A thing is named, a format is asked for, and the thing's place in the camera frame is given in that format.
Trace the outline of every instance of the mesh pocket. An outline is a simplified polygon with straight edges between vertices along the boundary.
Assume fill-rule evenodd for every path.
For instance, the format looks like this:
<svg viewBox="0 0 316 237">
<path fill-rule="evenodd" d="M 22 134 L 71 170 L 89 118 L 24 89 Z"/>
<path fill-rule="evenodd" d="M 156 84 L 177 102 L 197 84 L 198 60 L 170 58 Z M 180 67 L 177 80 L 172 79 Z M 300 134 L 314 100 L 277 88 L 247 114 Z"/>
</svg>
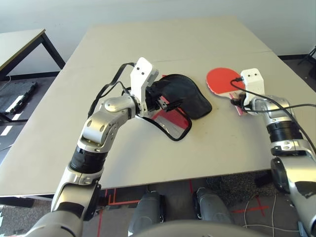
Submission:
<svg viewBox="0 0 316 237">
<path fill-rule="evenodd" d="M 190 131 L 190 118 L 179 109 L 169 112 L 160 110 L 151 118 L 143 118 L 163 131 L 171 140 L 180 141 Z"/>
</svg>

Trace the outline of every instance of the white table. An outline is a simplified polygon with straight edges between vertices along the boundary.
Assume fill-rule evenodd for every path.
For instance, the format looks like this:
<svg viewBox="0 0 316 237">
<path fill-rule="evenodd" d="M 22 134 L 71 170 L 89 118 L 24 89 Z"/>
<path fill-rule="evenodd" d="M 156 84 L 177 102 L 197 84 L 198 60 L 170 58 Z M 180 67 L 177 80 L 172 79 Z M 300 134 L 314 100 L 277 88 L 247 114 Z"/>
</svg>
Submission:
<svg viewBox="0 0 316 237">
<path fill-rule="evenodd" d="M 194 120 L 179 142 L 141 119 L 120 128 L 105 162 L 103 188 L 142 185 L 270 168 L 270 140 L 260 117 L 239 117 L 228 99 L 211 94 L 209 70 L 258 68 L 265 91 L 292 104 L 316 94 L 233 17 L 102 25 L 91 28 L 25 125 L 0 166 L 0 195 L 51 194 L 70 161 L 87 111 L 125 62 L 146 57 L 160 75 L 192 78 L 213 111 Z M 129 86 L 130 70 L 121 80 Z M 110 94 L 117 96 L 117 87 Z M 309 116 L 303 116 L 308 110 Z M 316 110 L 296 117 L 316 142 Z"/>
<path fill-rule="evenodd" d="M 0 70 L 45 32 L 45 29 L 0 34 Z"/>
</svg>

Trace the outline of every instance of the white wall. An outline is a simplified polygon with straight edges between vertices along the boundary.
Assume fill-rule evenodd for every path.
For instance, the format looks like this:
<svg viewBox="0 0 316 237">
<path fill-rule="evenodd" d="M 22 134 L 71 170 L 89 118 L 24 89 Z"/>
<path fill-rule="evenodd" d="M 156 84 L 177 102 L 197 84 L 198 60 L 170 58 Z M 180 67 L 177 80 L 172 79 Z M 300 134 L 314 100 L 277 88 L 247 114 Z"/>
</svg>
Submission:
<svg viewBox="0 0 316 237">
<path fill-rule="evenodd" d="M 97 23 L 218 15 L 237 16 L 278 55 L 308 53 L 316 44 L 316 0 L 1 0 L 0 32 L 46 28 L 67 60 Z M 12 74 L 57 69 L 41 46 Z"/>
</svg>

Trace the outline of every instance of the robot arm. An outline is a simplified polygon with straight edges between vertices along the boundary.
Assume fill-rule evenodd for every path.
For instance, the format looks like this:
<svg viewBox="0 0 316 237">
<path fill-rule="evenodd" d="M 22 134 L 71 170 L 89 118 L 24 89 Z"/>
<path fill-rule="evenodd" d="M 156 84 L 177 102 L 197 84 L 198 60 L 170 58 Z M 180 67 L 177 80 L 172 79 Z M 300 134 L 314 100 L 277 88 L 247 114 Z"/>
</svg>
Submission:
<svg viewBox="0 0 316 237">
<path fill-rule="evenodd" d="M 146 87 L 158 71 L 140 58 L 131 73 L 131 94 L 110 98 L 88 118 L 54 195 L 51 212 L 44 215 L 27 237 L 80 237 L 83 221 L 96 210 L 103 164 L 118 129 L 135 115 L 145 116 L 159 107 L 159 94 L 146 103 Z"/>
<path fill-rule="evenodd" d="M 263 79 L 257 69 L 241 73 L 246 90 L 264 94 Z M 288 107 L 284 98 L 266 96 Z M 246 93 L 243 101 L 245 110 L 269 111 L 279 107 L 268 99 Z M 271 141 L 271 169 L 276 188 L 289 194 L 300 220 L 308 235 L 316 236 L 316 156 L 310 143 L 303 139 L 296 123 L 284 110 L 266 113 L 248 112 L 263 115 Z"/>
</svg>

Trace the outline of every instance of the black cable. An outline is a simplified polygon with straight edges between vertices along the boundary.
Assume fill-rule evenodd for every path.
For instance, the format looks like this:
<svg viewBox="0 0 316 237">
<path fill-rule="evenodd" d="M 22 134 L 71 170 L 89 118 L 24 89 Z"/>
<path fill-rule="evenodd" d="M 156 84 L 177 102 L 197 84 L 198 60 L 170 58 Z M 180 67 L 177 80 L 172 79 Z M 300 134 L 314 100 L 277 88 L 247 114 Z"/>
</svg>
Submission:
<svg viewBox="0 0 316 237">
<path fill-rule="evenodd" d="M 114 85 L 114 84 L 118 81 L 120 75 L 122 74 L 122 72 L 124 71 L 124 69 L 125 69 L 125 67 L 126 67 L 127 65 L 130 65 L 130 66 L 134 67 L 134 66 L 135 66 L 135 63 L 124 63 L 124 64 L 122 64 L 122 65 L 120 66 L 120 68 L 118 69 L 117 73 L 116 73 L 115 76 L 113 77 L 112 81 L 111 81 L 109 84 L 104 85 L 104 87 L 102 87 L 102 89 L 99 91 L 99 93 L 98 93 L 97 96 L 95 97 L 95 100 L 92 102 L 92 104 L 91 104 L 91 106 L 90 106 L 90 109 L 89 109 L 89 111 L 88 111 L 88 117 L 90 117 L 90 116 L 93 114 L 93 112 L 94 112 L 94 110 L 95 110 L 95 107 L 97 106 L 97 104 L 98 104 L 98 102 L 99 102 L 99 99 L 101 98 L 101 96 L 102 96 L 102 94 L 104 93 L 104 91 L 105 91 L 110 85 Z"/>
<path fill-rule="evenodd" d="M 314 105 L 314 104 L 299 104 L 299 105 L 292 105 L 292 106 L 283 107 L 283 108 L 274 109 L 274 110 L 243 110 L 243 111 L 244 112 L 254 112 L 254 113 L 266 113 L 266 112 L 274 112 L 274 111 L 280 111 L 280 110 L 288 110 L 288 109 L 304 107 L 304 106 L 316 107 L 316 105 Z"/>
<path fill-rule="evenodd" d="M 110 88 L 110 90 L 108 90 L 107 93 L 105 93 L 104 95 L 100 96 L 100 99 L 103 98 L 103 97 L 105 97 L 105 96 L 107 96 L 107 95 L 114 89 L 114 87 L 115 87 L 117 84 L 119 84 L 119 83 L 121 84 L 121 86 L 122 86 L 122 88 L 123 88 L 123 91 L 124 91 L 126 94 L 129 95 L 129 91 L 126 89 L 126 87 L 123 85 L 123 83 L 118 80 L 118 81 Z"/>
<path fill-rule="evenodd" d="M 295 117 L 294 117 L 289 111 L 287 111 L 285 107 L 283 107 L 282 105 L 280 105 L 277 101 L 275 101 L 275 100 L 273 100 L 273 99 L 271 99 L 271 98 L 269 98 L 269 97 L 267 97 L 267 96 L 259 95 L 259 94 L 257 94 L 257 93 L 252 92 L 252 91 L 245 90 L 245 89 L 240 88 L 239 86 L 236 86 L 235 84 L 233 84 L 233 81 L 242 81 L 242 80 L 243 80 L 242 78 L 236 78 L 236 79 L 234 79 L 234 80 L 231 80 L 231 85 L 232 85 L 233 87 L 235 87 L 236 89 L 238 89 L 238 90 L 244 91 L 244 92 L 246 92 L 246 93 L 253 94 L 253 95 L 258 96 L 258 97 L 261 97 L 261 98 L 264 98 L 264 99 L 266 99 L 266 100 L 271 101 L 271 102 L 274 103 L 275 105 L 277 105 L 281 110 L 283 110 L 283 111 L 292 119 L 292 121 L 296 124 L 296 126 L 299 128 L 299 130 L 301 130 L 301 132 L 304 134 L 304 136 L 306 137 L 306 139 L 307 139 L 308 142 L 310 143 L 310 145 L 311 145 L 311 147 L 312 147 L 314 153 L 316 154 L 316 148 L 315 148 L 314 144 L 312 143 L 312 140 L 311 140 L 310 137 L 307 135 L 307 133 L 305 132 L 305 130 L 300 126 L 300 124 L 299 124 L 298 121 L 295 119 Z"/>
<path fill-rule="evenodd" d="M 125 88 L 127 90 L 127 93 L 129 94 L 129 91 L 132 89 L 131 87 L 127 87 Z"/>
<path fill-rule="evenodd" d="M 1 149 L 0 152 L 4 151 L 4 150 L 6 150 L 6 149 L 9 149 L 10 147 L 12 147 L 12 145 L 7 146 L 6 148 Z"/>
</svg>

